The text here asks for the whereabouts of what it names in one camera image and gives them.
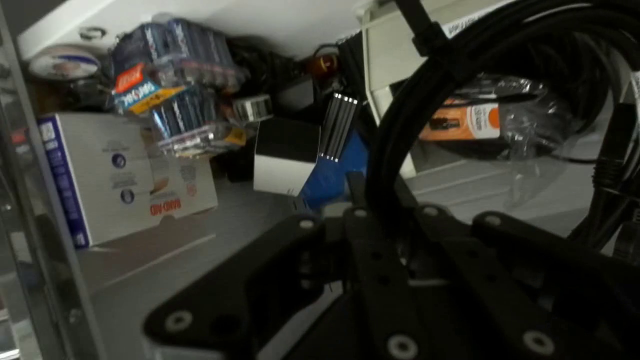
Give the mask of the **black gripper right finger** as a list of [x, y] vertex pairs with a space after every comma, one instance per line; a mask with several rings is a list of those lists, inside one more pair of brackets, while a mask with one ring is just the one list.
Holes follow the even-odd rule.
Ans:
[[640, 360], [635, 267], [499, 213], [464, 224], [428, 204], [414, 217], [515, 360]]

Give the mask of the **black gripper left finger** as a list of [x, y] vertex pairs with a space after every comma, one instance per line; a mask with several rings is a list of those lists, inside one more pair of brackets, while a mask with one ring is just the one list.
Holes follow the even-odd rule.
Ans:
[[195, 360], [255, 360], [328, 284], [341, 293], [284, 360], [423, 360], [426, 330], [377, 220], [292, 217], [156, 307], [146, 338]]

